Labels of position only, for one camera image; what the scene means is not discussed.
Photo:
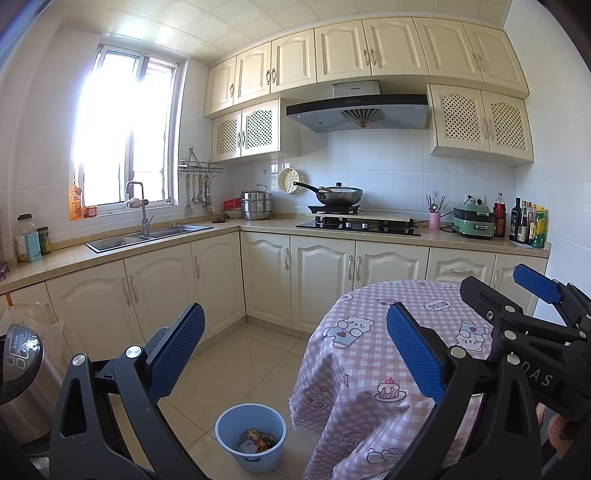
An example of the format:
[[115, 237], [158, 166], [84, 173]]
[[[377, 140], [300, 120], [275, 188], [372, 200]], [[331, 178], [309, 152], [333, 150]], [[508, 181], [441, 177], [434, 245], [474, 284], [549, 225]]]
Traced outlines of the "person's right hand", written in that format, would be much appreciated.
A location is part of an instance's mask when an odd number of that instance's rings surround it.
[[584, 479], [589, 459], [585, 430], [573, 436], [577, 422], [569, 422], [542, 403], [536, 406], [538, 426], [545, 440], [542, 444], [543, 479]]

